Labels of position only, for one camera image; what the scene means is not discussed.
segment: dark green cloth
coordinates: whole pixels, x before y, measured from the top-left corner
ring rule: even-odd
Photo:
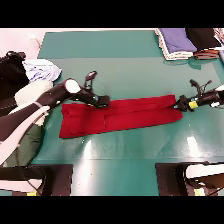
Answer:
[[[33,125],[32,128],[23,137],[18,150],[18,159],[20,166],[27,166],[37,155],[41,142],[41,127]],[[7,167],[18,166],[16,159],[16,150],[6,160]]]

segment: folded red towel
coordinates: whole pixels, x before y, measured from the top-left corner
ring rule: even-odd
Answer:
[[[85,104],[63,104],[60,138],[81,137],[102,132],[143,128],[175,122],[182,118],[169,106],[174,95],[114,100],[108,108],[96,109]]]

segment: table surface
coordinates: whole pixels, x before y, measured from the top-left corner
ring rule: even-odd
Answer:
[[[208,88],[224,83],[220,59],[166,61],[154,31],[47,33],[38,58],[62,69],[56,83],[71,77],[83,84],[97,71],[94,91],[112,100],[194,96],[190,79],[212,80]],[[60,106],[33,163],[74,164],[71,195],[158,195],[155,163],[224,161],[224,113],[208,106],[172,124],[74,139],[58,137],[61,122]]]

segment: white and blue cloth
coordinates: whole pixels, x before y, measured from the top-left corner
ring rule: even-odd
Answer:
[[[61,69],[46,59],[31,59],[22,62],[26,76],[30,82],[36,80],[55,81],[61,74]]]

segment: brown folded cloth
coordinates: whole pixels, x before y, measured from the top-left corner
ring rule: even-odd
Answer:
[[[202,50],[193,53],[196,59],[213,59],[219,58],[219,51],[218,50]]]

